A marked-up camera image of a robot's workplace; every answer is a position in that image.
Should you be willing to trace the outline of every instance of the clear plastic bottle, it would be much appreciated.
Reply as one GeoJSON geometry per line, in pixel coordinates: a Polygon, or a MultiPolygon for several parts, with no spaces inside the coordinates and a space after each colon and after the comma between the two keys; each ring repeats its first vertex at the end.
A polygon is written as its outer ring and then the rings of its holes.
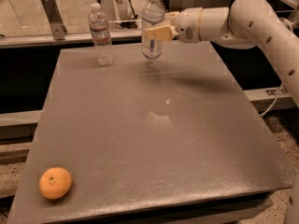
{"type": "Polygon", "coordinates": [[[112,42],[106,15],[99,3],[91,4],[92,11],[88,21],[91,29],[94,46],[98,51],[98,62],[100,65],[113,63],[112,42]]]}
{"type": "Polygon", "coordinates": [[[159,58],[163,51],[163,42],[150,40],[145,34],[145,29],[154,27],[156,23],[164,20],[164,7],[159,0],[149,0],[142,9],[142,45],[143,55],[149,60],[159,58]]]}

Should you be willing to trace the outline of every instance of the table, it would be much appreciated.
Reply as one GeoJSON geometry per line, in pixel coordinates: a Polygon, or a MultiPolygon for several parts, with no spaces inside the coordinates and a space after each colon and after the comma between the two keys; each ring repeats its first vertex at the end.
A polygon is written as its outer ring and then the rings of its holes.
{"type": "Polygon", "coordinates": [[[113,52],[98,67],[93,48],[61,51],[8,224],[224,223],[292,185],[284,152],[210,43],[166,43],[157,61],[140,44],[113,52]],[[74,179],[55,202],[38,190],[52,166],[74,179]]]}

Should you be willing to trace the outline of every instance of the glass panel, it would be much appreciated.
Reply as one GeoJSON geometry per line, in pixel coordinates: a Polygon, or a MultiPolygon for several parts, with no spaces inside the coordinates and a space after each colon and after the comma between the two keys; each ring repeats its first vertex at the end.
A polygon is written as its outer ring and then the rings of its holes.
{"type": "MultiPolygon", "coordinates": [[[[56,0],[68,34],[89,33],[90,4],[97,0],[56,0]]],[[[139,29],[147,0],[101,0],[111,30],[139,29]]],[[[6,37],[51,35],[40,0],[0,0],[0,34],[6,37]]]]}

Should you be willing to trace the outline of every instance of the orange fruit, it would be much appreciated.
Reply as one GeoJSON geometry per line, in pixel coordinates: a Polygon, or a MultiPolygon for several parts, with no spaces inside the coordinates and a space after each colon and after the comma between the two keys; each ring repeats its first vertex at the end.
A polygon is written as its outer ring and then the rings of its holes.
{"type": "Polygon", "coordinates": [[[58,199],[69,191],[72,184],[71,174],[64,168],[49,168],[39,179],[41,194],[48,199],[58,199]]]}

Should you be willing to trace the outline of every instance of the white robotic arm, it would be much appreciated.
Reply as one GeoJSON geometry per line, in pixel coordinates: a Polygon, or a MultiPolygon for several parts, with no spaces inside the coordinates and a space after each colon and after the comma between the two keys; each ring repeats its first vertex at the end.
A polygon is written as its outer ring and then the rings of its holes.
{"type": "Polygon", "coordinates": [[[231,8],[188,8],[169,13],[148,38],[185,43],[212,41],[226,48],[258,46],[299,106],[299,39],[265,0],[235,0],[231,8]]]}

